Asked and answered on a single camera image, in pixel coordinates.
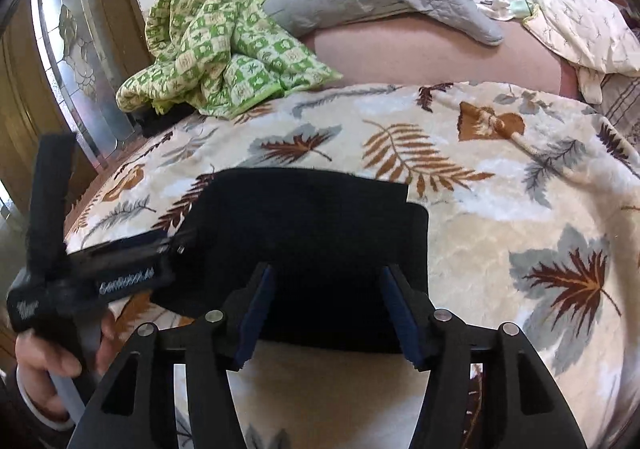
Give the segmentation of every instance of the gray leaf print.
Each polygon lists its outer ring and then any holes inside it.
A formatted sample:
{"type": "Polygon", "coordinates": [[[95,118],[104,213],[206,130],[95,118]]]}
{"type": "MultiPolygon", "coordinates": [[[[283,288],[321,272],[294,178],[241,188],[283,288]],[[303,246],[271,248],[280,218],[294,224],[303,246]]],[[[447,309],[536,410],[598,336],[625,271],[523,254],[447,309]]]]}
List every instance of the gray leaf print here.
{"type": "Polygon", "coordinates": [[[341,130],[341,126],[316,130],[311,124],[303,124],[283,137],[271,136],[255,139],[249,146],[249,153],[252,156],[239,164],[239,167],[286,166],[302,160],[309,153],[316,153],[332,162],[333,159],[330,156],[317,148],[332,140],[341,130]]]}
{"type": "Polygon", "coordinates": [[[217,128],[213,128],[213,130],[211,130],[204,137],[191,137],[191,139],[189,139],[189,142],[187,142],[184,146],[180,146],[180,148],[175,148],[170,152],[164,153],[164,155],[162,155],[162,158],[167,158],[167,161],[160,164],[158,168],[165,168],[166,166],[170,166],[172,164],[175,164],[176,162],[180,162],[181,160],[187,160],[188,158],[191,158],[194,153],[197,152],[197,150],[199,150],[205,142],[207,142],[207,139],[209,139],[209,137],[212,136],[216,130],[217,128]]]}
{"type": "Polygon", "coordinates": [[[313,99],[311,101],[306,101],[304,103],[299,103],[293,107],[291,110],[291,115],[293,115],[297,119],[302,118],[302,112],[309,108],[316,108],[317,106],[321,106],[327,103],[331,103],[340,97],[356,97],[356,96],[364,96],[364,95],[382,95],[382,94],[390,94],[398,90],[398,86],[387,85],[383,87],[372,87],[372,88],[356,88],[356,89],[344,89],[337,90],[336,92],[318,97],[317,99],[313,99]]]}
{"type": "Polygon", "coordinates": [[[580,140],[564,139],[549,146],[546,150],[538,152],[537,159],[525,168],[523,183],[529,197],[551,209],[551,204],[546,199],[546,182],[554,176],[562,167],[573,168],[581,161],[587,149],[580,140]]]}
{"type": "Polygon", "coordinates": [[[533,100],[523,100],[518,111],[525,115],[536,115],[540,111],[540,105],[533,100]]]}
{"type": "Polygon", "coordinates": [[[182,128],[182,130],[186,133],[189,133],[194,128],[197,128],[199,125],[203,124],[204,121],[206,120],[207,120],[206,115],[200,115],[200,114],[194,115],[193,117],[190,117],[189,119],[187,119],[187,121],[184,123],[184,127],[182,128]]]}
{"type": "Polygon", "coordinates": [[[524,90],[524,92],[522,93],[522,99],[525,101],[532,101],[533,99],[536,98],[536,95],[538,95],[537,92],[530,92],[529,90],[524,90]]]}
{"type": "Polygon", "coordinates": [[[537,301],[522,329],[538,352],[558,346],[552,362],[556,375],[580,359],[603,302],[622,316],[604,289],[609,266],[605,236],[587,241],[566,225],[557,250],[510,252],[509,261],[514,288],[537,301]]]}
{"type": "Polygon", "coordinates": [[[564,124],[564,119],[560,116],[558,112],[555,112],[545,106],[542,106],[542,111],[545,112],[549,117],[556,119],[556,121],[560,121],[564,124]]]}
{"type": "Polygon", "coordinates": [[[147,195],[146,198],[135,200],[134,202],[119,202],[118,205],[115,206],[113,211],[107,214],[107,216],[105,216],[102,220],[96,223],[91,228],[91,230],[89,230],[87,235],[82,239],[81,247],[84,247],[85,241],[87,241],[87,239],[89,239],[89,236],[94,234],[96,231],[111,229],[116,225],[128,222],[129,220],[132,220],[140,213],[142,213],[142,211],[145,209],[147,211],[155,213],[155,209],[151,209],[150,207],[148,207],[150,198],[151,195],[147,195]]]}
{"type": "Polygon", "coordinates": [[[518,100],[518,98],[516,96],[513,96],[513,95],[498,94],[494,99],[494,103],[507,105],[507,104],[514,103],[517,100],[518,100]]]}

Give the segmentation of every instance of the blue padding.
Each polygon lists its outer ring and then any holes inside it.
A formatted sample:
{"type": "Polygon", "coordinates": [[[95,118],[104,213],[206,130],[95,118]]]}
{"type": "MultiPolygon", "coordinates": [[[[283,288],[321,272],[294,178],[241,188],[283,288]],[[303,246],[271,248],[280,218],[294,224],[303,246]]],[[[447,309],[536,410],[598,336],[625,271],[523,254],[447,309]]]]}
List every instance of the blue padding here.
{"type": "Polygon", "coordinates": [[[398,283],[396,283],[388,267],[383,269],[380,277],[380,291],[382,292],[382,299],[385,301],[386,309],[391,316],[391,323],[393,323],[394,330],[396,330],[396,335],[400,341],[404,358],[414,363],[417,368],[422,366],[425,356],[420,348],[418,326],[402,297],[398,283]]]}
{"type": "Polygon", "coordinates": [[[269,307],[275,292],[276,283],[273,277],[273,269],[267,267],[262,274],[258,290],[255,292],[254,298],[240,325],[240,342],[234,357],[234,361],[239,368],[242,368],[244,363],[251,359],[254,354],[255,344],[258,342],[262,325],[269,313],[269,307]]]}

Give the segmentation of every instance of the brown leaf print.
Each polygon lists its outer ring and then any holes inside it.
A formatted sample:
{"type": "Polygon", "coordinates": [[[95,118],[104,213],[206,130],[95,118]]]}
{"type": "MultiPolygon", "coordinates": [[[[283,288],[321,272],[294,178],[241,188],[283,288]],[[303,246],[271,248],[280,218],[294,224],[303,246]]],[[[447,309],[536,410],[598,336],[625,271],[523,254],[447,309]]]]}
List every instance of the brown leaf print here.
{"type": "Polygon", "coordinates": [[[86,205],[86,207],[78,217],[78,220],[76,220],[76,223],[71,229],[72,233],[77,233],[80,229],[84,229],[87,225],[89,225],[89,223],[87,222],[87,218],[91,213],[91,209],[93,209],[94,205],[98,203],[98,200],[100,200],[100,191],[98,191],[97,194],[93,198],[91,198],[91,201],[86,205]]]}
{"type": "Polygon", "coordinates": [[[125,177],[120,180],[116,187],[111,189],[111,191],[109,191],[104,195],[104,197],[102,197],[102,201],[113,202],[114,200],[117,200],[124,191],[133,189],[136,185],[142,182],[143,178],[145,177],[145,171],[142,169],[144,168],[144,166],[144,164],[133,166],[133,168],[130,169],[125,177]]]}
{"type": "Polygon", "coordinates": [[[433,94],[431,92],[433,90],[437,90],[438,92],[446,92],[452,86],[453,83],[440,83],[433,86],[421,87],[418,91],[418,106],[432,114],[433,110],[431,109],[431,103],[433,102],[433,94]]]}
{"type": "Polygon", "coordinates": [[[191,323],[193,323],[195,320],[192,319],[191,317],[185,317],[184,315],[180,316],[180,319],[178,320],[178,327],[180,326],[188,326],[191,323]]]}
{"type": "Polygon", "coordinates": [[[580,333],[585,319],[587,319],[587,332],[589,332],[596,311],[600,306],[601,295],[609,299],[618,316],[622,317],[620,308],[603,288],[607,256],[602,251],[591,252],[587,265],[585,265],[580,257],[579,249],[575,249],[569,253],[569,259],[571,259],[573,267],[565,267],[558,263],[553,263],[552,266],[540,263],[524,278],[533,280],[531,288],[538,285],[544,285],[545,288],[564,288],[551,305],[552,309],[556,309],[556,318],[552,329],[559,318],[573,308],[572,318],[580,313],[580,322],[575,336],[577,337],[580,333]]]}
{"type": "Polygon", "coordinates": [[[420,198],[424,196],[427,181],[434,192],[440,187],[453,191],[455,185],[469,189],[466,182],[494,176],[494,173],[462,168],[442,156],[417,124],[402,122],[386,128],[377,122],[364,122],[380,129],[364,143],[366,150],[362,159],[367,160],[364,169],[380,164],[376,179],[390,172],[387,180],[391,182],[410,185],[415,180],[420,198]]]}
{"type": "Polygon", "coordinates": [[[122,312],[116,319],[116,338],[125,340],[131,330],[132,324],[138,320],[151,307],[151,292],[140,292],[131,296],[122,312]]]}
{"type": "Polygon", "coordinates": [[[167,142],[168,140],[171,140],[171,137],[173,136],[174,136],[173,132],[168,132],[164,134],[164,137],[162,137],[162,139],[159,142],[156,142],[154,145],[150,146],[142,155],[137,156],[135,160],[131,160],[130,162],[125,162],[122,166],[120,166],[120,169],[118,169],[118,172],[115,174],[113,179],[115,180],[117,177],[119,177],[124,172],[124,170],[127,169],[128,166],[130,166],[131,164],[135,164],[137,161],[139,161],[142,158],[145,158],[145,156],[151,153],[153,150],[158,149],[165,142],[167,142]]]}
{"type": "Polygon", "coordinates": [[[198,175],[190,190],[158,219],[152,229],[162,229],[168,232],[171,227],[178,227],[182,219],[191,211],[191,206],[198,199],[200,193],[210,184],[214,177],[215,172],[198,175]]]}
{"type": "Polygon", "coordinates": [[[249,111],[240,115],[235,121],[234,124],[244,124],[245,122],[249,122],[252,119],[257,119],[259,117],[263,117],[265,115],[272,114],[275,111],[273,105],[271,103],[264,103],[260,106],[254,106],[249,111]]]}
{"type": "Polygon", "coordinates": [[[458,140],[506,140],[514,133],[524,134],[525,124],[522,117],[514,113],[496,115],[489,106],[477,108],[469,103],[460,103],[458,116],[458,140]],[[482,118],[482,112],[489,114],[488,121],[482,118]]]}
{"type": "Polygon", "coordinates": [[[316,153],[332,162],[329,155],[317,148],[332,140],[341,130],[341,126],[316,129],[311,124],[303,124],[286,136],[256,139],[249,146],[249,153],[252,153],[252,156],[242,162],[239,167],[286,166],[302,160],[310,153],[316,153]]]}
{"type": "Polygon", "coordinates": [[[609,126],[606,122],[603,122],[600,126],[599,132],[596,136],[600,139],[602,145],[607,148],[607,153],[616,160],[622,162],[622,164],[633,174],[636,178],[640,178],[640,175],[632,168],[629,163],[629,156],[625,151],[625,144],[622,141],[622,137],[619,136],[616,130],[609,126]]]}

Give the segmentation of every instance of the black fabric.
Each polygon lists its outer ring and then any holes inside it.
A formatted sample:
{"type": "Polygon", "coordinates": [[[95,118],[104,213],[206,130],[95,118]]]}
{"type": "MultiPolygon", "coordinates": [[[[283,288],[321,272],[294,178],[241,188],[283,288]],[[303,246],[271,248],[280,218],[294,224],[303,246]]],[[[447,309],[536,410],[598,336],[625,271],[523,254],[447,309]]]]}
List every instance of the black fabric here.
{"type": "Polygon", "coordinates": [[[0,447],[10,449],[44,449],[40,440],[53,449],[64,449],[73,430],[56,431],[45,426],[22,400],[15,380],[15,368],[0,379],[0,447]]]}
{"type": "Polygon", "coordinates": [[[72,174],[76,134],[40,137],[31,185],[27,267],[32,280],[54,277],[65,255],[65,196],[72,174]]]}
{"type": "Polygon", "coordinates": [[[198,230],[197,246],[177,256],[176,283],[152,302],[199,317],[266,261],[277,290],[262,338],[399,352],[380,268],[398,263],[415,289],[428,289],[428,214],[406,193],[405,185],[330,171],[220,172],[180,228],[198,230]]]}
{"type": "Polygon", "coordinates": [[[142,136],[149,139],[168,130],[172,125],[191,115],[195,108],[187,103],[172,106],[164,115],[158,115],[151,106],[131,112],[133,120],[140,125],[142,136]]]}

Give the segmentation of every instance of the person's hand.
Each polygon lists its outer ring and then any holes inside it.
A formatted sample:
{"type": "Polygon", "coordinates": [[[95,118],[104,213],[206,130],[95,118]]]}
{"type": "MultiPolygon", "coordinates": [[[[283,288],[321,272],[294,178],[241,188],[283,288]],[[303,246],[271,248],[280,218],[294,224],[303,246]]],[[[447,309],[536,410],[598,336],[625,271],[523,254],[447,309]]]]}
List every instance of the person's hand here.
{"type": "MultiPolygon", "coordinates": [[[[95,370],[103,375],[118,352],[115,318],[111,311],[102,318],[102,341],[95,356],[95,370]]],[[[15,358],[20,366],[20,381],[31,402],[47,418],[65,421],[68,412],[51,382],[50,371],[61,377],[77,377],[82,372],[78,359],[62,347],[45,341],[33,330],[18,335],[15,341],[15,358]]]]}

